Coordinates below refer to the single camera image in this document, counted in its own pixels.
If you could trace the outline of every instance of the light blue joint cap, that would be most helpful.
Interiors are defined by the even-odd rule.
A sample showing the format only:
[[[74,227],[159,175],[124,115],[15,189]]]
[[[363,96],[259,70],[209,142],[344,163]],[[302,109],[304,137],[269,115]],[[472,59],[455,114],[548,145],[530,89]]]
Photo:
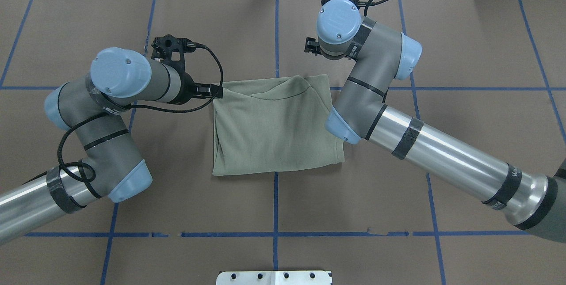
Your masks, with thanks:
[[[330,116],[324,123],[324,127],[328,132],[334,136],[348,142],[350,144],[357,144],[360,139],[362,139],[350,126],[348,123],[338,114],[334,106],[330,112]]]
[[[61,93],[61,89],[63,89],[65,84],[59,86],[56,90],[51,92],[51,94],[47,95],[45,102],[43,103],[43,108],[45,110],[45,114],[47,118],[55,124],[55,126],[61,128],[62,130],[69,130],[71,127],[65,123],[65,120],[61,117],[61,113],[59,113],[59,94]]]
[[[127,98],[142,92],[151,80],[145,56],[119,47],[105,48],[91,64],[93,84],[108,96]]]
[[[320,8],[317,34],[329,45],[339,45],[353,38],[360,25],[362,16],[352,1],[330,0]]]
[[[146,190],[153,179],[149,169],[142,160],[127,174],[124,179],[108,194],[114,203],[122,202]]]
[[[403,33],[401,33],[401,36],[401,61],[399,62],[397,75],[395,75],[396,80],[404,80],[411,74],[423,52],[423,47],[420,43]]]

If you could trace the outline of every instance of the folded garment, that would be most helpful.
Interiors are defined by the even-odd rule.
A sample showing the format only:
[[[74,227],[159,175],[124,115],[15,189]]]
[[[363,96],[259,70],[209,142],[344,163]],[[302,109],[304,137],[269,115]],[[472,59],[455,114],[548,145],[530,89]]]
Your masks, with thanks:
[[[214,100],[215,176],[294,171],[344,162],[324,128],[328,75],[225,82]]]

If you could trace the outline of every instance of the blue tape grid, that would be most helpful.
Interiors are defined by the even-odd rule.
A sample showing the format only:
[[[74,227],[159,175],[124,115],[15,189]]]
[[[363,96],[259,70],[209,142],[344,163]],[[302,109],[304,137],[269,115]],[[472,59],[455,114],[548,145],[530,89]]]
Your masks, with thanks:
[[[34,0],[30,0],[26,11],[23,15],[22,21],[18,28],[18,32],[16,34],[16,38],[14,39],[14,43],[12,45],[12,49],[10,50],[10,54],[8,56],[8,60],[6,61],[6,65],[4,66],[4,70],[2,72],[2,76],[0,77],[0,90],[54,90],[57,86],[4,86],[4,80],[6,79],[6,75],[8,73],[10,63],[12,60],[12,56],[16,50],[18,45],[18,41],[24,25],[26,23],[26,19],[30,13],[30,9],[32,7]],[[145,46],[144,46],[144,54],[147,55],[147,48],[149,43],[149,37],[151,32],[151,25],[153,20],[153,13],[155,9],[156,0],[152,1],[152,7],[149,15],[148,20],[148,33],[145,39]],[[420,112],[418,109],[418,100],[417,100],[417,91],[546,91],[548,92],[548,97],[550,98],[550,102],[552,104],[552,109],[556,116],[556,120],[558,121],[558,125],[560,127],[560,132],[562,134],[562,139],[566,143],[566,132],[564,130],[564,125],[562,124],[562,120],[560,118],[560,114],[558,113],[558,109],[556,106],[556,102],[554,100],[554,96],[552,92],[554,91],[566,91],[566,87],[550,87],[548,83],[548,78],[546,76],[546,72],[544,71],[544,67],[542,65],[542,61],[540,59],[540,55],[538,53],[538,49],[536,47],[536,43],[532,36],[532,32],[530,30],[529,22],[526,17],[525,9],[522,3],[522,0],[518,0],[519,7],[521,9],[521,14],[525,23],[525,28],[527,34],[529,35],[529,39],[532,44],[533,52],[535,53],[536,61],[539,65],[540,74],[543,78],[545,87],[417,87],[414,82],[413,74],[410,75],[411,86],[410,87],[391,87],[390,90],[393,91],[411,91],[413,93],[413,101],[415,106],[416,117],[420,118]],[[405,16],[402,7],[402,0],[398,0],[400,17],[402,22],[403,32],[406,34],[406,24],[405,24]],[[275,0],[275,77],[279,77],[279,0]],[[331,90],[341,90],[342,87],[331,87]],[[132,130],[133,122],[135,117],[135,110],[131,113],[129,130]],[[515,236],[526,236],[528,235],[524,231],[520,230],[512,230],[512,231],[439,231],[436,221],[436,212],[434,207],[434,200],[432,194],[432,186],[430,182],[430,175],[426,175],[427,184],[428,184],[428,196],[429,196],[429,203],[431,207],[431,216],[432,216],[432,223],[433,223],[433,231],[414,231],[412,232],[413,236],[416,237],[435,237],[436,241],[436,248],[437,248],[437,256],[439,261],[439,269],[441,274],[441,281],[442,284],[446,284],[445,273],[444,273],[444,266],[441,254],[441,246],[440,246],[440,237],[450,237],[450,236],[486,236],[486,235],[515,235]],[[111,220],[111,227],[109,232],[31,232],[26,234],[26,237],[105,237],[107,238],[107,252],[105,255],[105,261],[103,265],[103,272],[101,275],[101,285],[105,283],[107,268],[110,261],[111,256],[111,248],[112,248],[112,240],[115,237],[168,237],[168,235],[159,233],[159,232],[115,232],[115,223],[118,216],[119,204],[115,204],[112,220]],[[277,239],[278,237],[408,237],[411,235],[410,232],[407,231],[398,231],[398,232],[389,232],[386,235],[380,234],[373,234],[367,232],[279,232],[278,222],[279,222],[279,174],[277,172],[274,173],[274,180],[273,180],[273,232],[184,232],[181,233],[181,237],[273,237],[273,268],[275,270],[278,269],[278,262],[277,262]]]

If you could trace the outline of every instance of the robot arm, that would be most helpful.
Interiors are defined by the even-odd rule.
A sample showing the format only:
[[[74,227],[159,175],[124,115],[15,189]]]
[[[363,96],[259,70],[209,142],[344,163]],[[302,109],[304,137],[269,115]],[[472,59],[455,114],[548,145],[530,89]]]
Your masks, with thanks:
[[[119,116],[132,102],[184,104],[191,98],[222,97],[221,86],[195,83],[184,73],[185,52],[210,49],[171,35],[156,38],[152,46],[152,59],[160,61],[121,48],[102,50],[89,74],[46,98],[48,118],[62,130],[99,116],[76,130],[87,158],[65,169],[53,167],[0,196],[0,244],[98,198],[121,202],[149,187],[151,174]],[[180,60],[172,60],[173,52],[180,53]]]
[[[356,61],[326,122],[329,132],[351,144],[364,138],[501,211],[515,227],[566,243],[566,160],[554,178],[527,174],[387,106],[390,83],[408,77],[422,47],[361,17],[355,0],[323,0],[317,34],[305,52]]]

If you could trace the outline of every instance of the metal plate with holes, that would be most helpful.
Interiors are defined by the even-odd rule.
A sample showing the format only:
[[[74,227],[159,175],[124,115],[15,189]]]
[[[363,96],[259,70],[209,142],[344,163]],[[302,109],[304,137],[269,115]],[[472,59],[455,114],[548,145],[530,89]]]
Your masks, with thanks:
[[[332,285],[331,271],[222,272],[216,285]]]

